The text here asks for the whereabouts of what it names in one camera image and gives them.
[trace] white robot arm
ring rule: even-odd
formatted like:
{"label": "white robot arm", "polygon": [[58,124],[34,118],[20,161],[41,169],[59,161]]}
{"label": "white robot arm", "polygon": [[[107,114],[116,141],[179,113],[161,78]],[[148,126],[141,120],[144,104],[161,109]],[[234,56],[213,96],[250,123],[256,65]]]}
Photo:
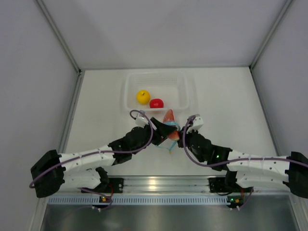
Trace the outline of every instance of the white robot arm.
{"label": "white robot arm", "polygon": [[[98,149],[71,154],[58,154],[56,150],[47,152],[31,168],[33,181],[30,187],[35,188],[37,197],[52,195],[59,189],[72,188],[88,188],[102,193],[109,183],[104,166],[122,164],[150,143],[161,144],[168,135],[177,130],[176,127],[160,123],[153,117],[149,120],[143,112],[139,112],[134,119],[138,127],[134,127],[125,137]],[[224,184],[229,189],[278,188],[308,198],[308,159],[301,153],[260,157],[212,145],[210,140],[198,133],[202,125],[200,115],[190,117],[179,132],[178,146],[184,148],[187,156],[197,165],[211,167],[217,171],[226,170]],[[186,148],[198,162],[190,156]]]}

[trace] transparent plastic bin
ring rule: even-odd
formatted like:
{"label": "transparent plastic bin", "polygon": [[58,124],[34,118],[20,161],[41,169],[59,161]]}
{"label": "transparent plastic bin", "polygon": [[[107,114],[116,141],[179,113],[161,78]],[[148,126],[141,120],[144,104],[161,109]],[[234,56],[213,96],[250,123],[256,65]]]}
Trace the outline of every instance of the transparent plastic bin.
{"label": "transparent plastic bin", "polygon": [[[137,99],[137,93],[146,90],[152,99],[161,99],[163,108],[150,108],[149,104],[142,105]],[[166,111],[173,109],[175,112],[189,108],[189,93],[187,78],[182,72],[144,72],[130,74],[125,82],[124,107],[149,111]]]}

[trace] cable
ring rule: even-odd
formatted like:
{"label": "cable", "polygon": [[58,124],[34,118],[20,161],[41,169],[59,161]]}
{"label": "cable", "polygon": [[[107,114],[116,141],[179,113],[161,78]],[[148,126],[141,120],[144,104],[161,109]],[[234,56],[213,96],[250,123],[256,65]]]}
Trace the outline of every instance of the cable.
{"label": "cable", "polygon": [[303,166],[303,167],[306,167],[308,168],[308,165],[307,164],[304,164],[304,163],[301,163],[301,162],[298,162],[298,161],[295,161],[295,160],[290,160],[290,159],[281,159],[281,158],[277,158],[277,157],[252,157],[252,158],[238,158],[238,159],[233,159],[233,160],[226,160],[226,161],[222,161],[222,162],[219,162],[219,163],[215,163],[215,164],[210,164],[210,165],[206,165],[206,164],[200,164],[199,162],[195,161],[192,156],[189,154],[189,152],[187,151],[187,147],[186,147],[186,143],[185,143],[185,137],[186,137],[186,131],[187,131],[187,128],[188,128],[188,125],[191,121],[193,121],[195,119],[196,116],[191,116],[188,118],[185,126],[184,126],[184,130],[183,130],[183,148],[184,148],[184,151],[186,153],[186,155],[188,156],[188,158],[193,161],[196,165],[198,166],[202,166],[202,167],[216,167],[216,166],[220,166],[220,165],[226,165],[226,164],[229,164],[229,163],[232,163],[232,162],[238,162],[238,161],[250,161],[250,160],[259,160],[259,161],[262,161],[262,160],[276,160],[276,161],[284,161],[284,162],[289,162],[289,163],[294,163],[294,164],[297,164],[297,165],[300,165],[300,166]]}
{"label": "cable", "polygon": [[242,205],[239,207],[238,210],[242,210],[243,207],[247,205],[248,201],[249,201],[250,198],[251,198],[251,195],[252,195],[253,191],[254,191],[254,188],[252,188],[252,189],[250,190],[249,196],[248,196],[247,199],[245,200],[244,204],[242,204]]}
{"label": "cable", "polygon": [[224,193],[224,194],[220,194],[220,193],[217,192],[216,194],[219,195],[219,196],[228,196],[231,193],[233,193],[233,192],[227,192],[227,193]]}
{"label": "cable", "polygon": [[60,225],[60,224],[61,224],[65,219],[67,219],[70,215],[72,215],[73,213],[78,212],[79,210],[82,210],[82,209],[84,209],[84,208],[96,209],[96,210],[99,211],[99,212],[101,212],[101,211],[103,211],[103,210],[107,210],[107,209],[110,208],[110,206],[111,206],[111,204],[112,204],[112,202],[113,202],[112,199],[111,199],[112,194],[111,194],[111,196],[106,196],[106,195],[104,195],[104,194],[102,194],[102,193],[94,192],[94,191],[91,191],[91,190],[88,190],[88,189],[84,189],[84,188],[79,188],[79,189],[82,190],[82,191],[85,191],[85,192],[87,192],[87,193],[96,194],[96,195],[99,195],[99,196],[102,196],[102,197],[106,197],[106,198],[108,198],[108,199],[110,200],[110,203],[109,203],[106,207],[104,207],[104,208],[97,208],[97,207],[92,206],[92,205],[80,206],[80,207],[74,209],[73,211],[70,211],[68,214],[64,215],[64,216],[61,218],[61,220],[58,221],[58,222],[55,223],[55,224],[54,224],[54,223],[51,223],[50,217],[47,216],[47,221],[48,221],[49,226],[55,227],[55,226]]}
{"label": "cable", "polygon": [[138,148],[138,149],[136,149],[136,150],[132,150],[132,151],[113,151],[113,150],[103,150],[103,151],[99,151],[99,150],[98,150],[98,151],[95,151],[95,152],[92,152],[92,153],[83,154],[82,156],[74,157],[74,158],[69,159],[69,160],[65,160],[65,161],[63,161],[63,162],[61,162],[61,163],[58,163],[58,164],[56,164],[56,165],[54,165],[54,166],[48,168],[47,170],[45,170],[44,172],[42,172],[41,174],[39,174],[37,177],[35,177],[34,180],[30,183],[29,188],[31,188],[31,189],[35,188],[35,186],[34,186],[35,182],[37,182],[41,177],[43,177],[44,175],[46,175],[46,174],[49,173],[50,171],[54,170],[54,169],[57,168],[57,167],[60,167],[61,165],[64,165],[64,164],[69,163],[69,162],[72,162],[72,161],[74,161],[74,160],[78,160],[78,159],[80,159],[80,158],[84,158],[84,157],[87,157],[87,156],[90,156],[90,155],[94,155],[94,154],[98,154],[98,153],[117,153],[117,154],[137,153],[137,152],[140,152],[141,150],[143,150],[144,148],[146,148],[147,146],[149,146],[150,143],[151,143],[151,141],[152,141],[153,134],[154,134],[152,123],[151,123],[150,119],[145,115],[145,113],[142,112],[142,111],[139,111],[139,110],[135,110],[135,109],[134,109],[134,110],[131,110],[131,111],[130,111],[129,114],[130,114],[130,116],[131,116],[132,118],[134,118],[134,117],[131,115],[131,113],[133,113],[133,112],[138,112],[138,113],[140,113],[141,115],[143,115],[143,117],[148,121],[149,126],[150,126],[150,129],[151,129],[150,138],[149,138],[148,142],[147,142],[143,147]]}

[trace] toy fruit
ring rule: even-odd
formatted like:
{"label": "toy fruit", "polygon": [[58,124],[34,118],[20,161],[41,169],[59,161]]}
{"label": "toy fruit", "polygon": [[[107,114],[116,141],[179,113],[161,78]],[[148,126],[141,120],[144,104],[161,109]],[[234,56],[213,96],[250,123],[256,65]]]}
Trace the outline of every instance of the toy fruit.
{"label": "toy fruit", "polygon": [[150,98],[150,94],[146,90],[141,90],[137,93],[137,101],[141,104],[147,104]]}
{"label": "toy fruit", "polygon": [[[165,122],[175,122],[172,109],[169,109],[166,112],[165,117],[163,119],[163,123]],[[171,135],[168,136],[168,138],[173,141],[178,141],[180,139],[179,132],[178,131],[173,132]]]}
{"label": "toy fruit", "polygon": [[164,107],[164,102],[161,99],[152,99],[150,101],[150,108],[162,108]]}

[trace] white wall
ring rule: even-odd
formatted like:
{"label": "white wall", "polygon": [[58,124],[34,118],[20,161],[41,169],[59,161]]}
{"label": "white wall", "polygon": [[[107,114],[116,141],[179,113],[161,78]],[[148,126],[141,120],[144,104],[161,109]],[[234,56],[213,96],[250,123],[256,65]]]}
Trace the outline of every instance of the white wall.
{"label": "white wall", "polygon": [[285,0],[44,0],[81,68],[248,66]]}
{"label": "white wall", "polygon": [[296,0],[255,68],[283,155],[308,156],[308,1]]}
{"label": "white wall", "polygon": [[57,148],[76,73],[33,0],[0,7],[0,229],[26,230],[31,166]]}

